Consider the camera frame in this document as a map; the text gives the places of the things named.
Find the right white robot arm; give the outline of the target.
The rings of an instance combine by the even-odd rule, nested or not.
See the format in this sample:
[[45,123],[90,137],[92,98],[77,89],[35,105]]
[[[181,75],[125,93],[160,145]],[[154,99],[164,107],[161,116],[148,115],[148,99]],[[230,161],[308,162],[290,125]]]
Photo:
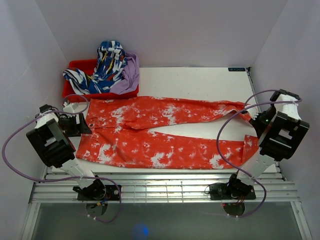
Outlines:
[[267,110],[247,110],[258,137],[258,150],[229,178],[225,191],[230,198],[245,198],[254,191],[254,180],[269,166],[293,156],[310,128],[299,116],[300,100],[299,95],[280,89],[271,96],[273,103]]

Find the red plastic bin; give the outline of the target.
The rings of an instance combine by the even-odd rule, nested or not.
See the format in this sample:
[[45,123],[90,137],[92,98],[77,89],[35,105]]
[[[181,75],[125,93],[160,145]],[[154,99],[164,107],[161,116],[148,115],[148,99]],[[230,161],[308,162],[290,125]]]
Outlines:
[[[68,67],[69,68],[77,68],[82,71],[84,71],[88,75],[92,75],[94,72],[94,68],[97,65],[97,60],[96,59],[86,59],[86,60],[73,60],[69,63]],[[84,97],[87,100],[91,99],[98,99],[98,100],[117,100],[117,99],[130,99],[137,97],[139,93],[139,86],[135,88],[134,91],[124,93],[124,94],[114,94],[114,93],[97,93],[97,94],[86,94]],[[65,98],[68,95],[73,95],[75,94],[71,84],[69,81],[65,80],[64,81],[64,86],[63,86],[63,91],[62,91],[62,97]],[[70,102],[84,102],[85,100],[82,97],[79,96],[70,96],[68,97],[68,100]]]

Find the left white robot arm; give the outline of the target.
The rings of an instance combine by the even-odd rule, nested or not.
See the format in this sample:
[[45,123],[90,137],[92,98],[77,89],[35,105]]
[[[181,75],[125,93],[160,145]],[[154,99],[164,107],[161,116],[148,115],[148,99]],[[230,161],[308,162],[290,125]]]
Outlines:
[[84,114],[76,114],[76,103],[66,104],[66,113],[59,113],[56,107],[45,104],[35,117],[36,126],[26,137],[47,167],[55,167],[76,177],[78,186],[73,190],[89,200],[102,200],[107,190],[93,172],[83,166],[75,157],[76,148],[70,138],[91,134]]

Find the red white tie-dye trousers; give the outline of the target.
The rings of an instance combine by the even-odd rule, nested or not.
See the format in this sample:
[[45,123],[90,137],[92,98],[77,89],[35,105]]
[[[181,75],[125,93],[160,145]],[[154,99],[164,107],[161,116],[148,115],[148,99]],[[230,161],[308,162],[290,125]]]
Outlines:
[[258,139],[215,140],[155,131],[156,127],[207,123],[242,110],[242,102],[138,96],[90,102],[76,157],[122,168],[230,169],[258,150]]

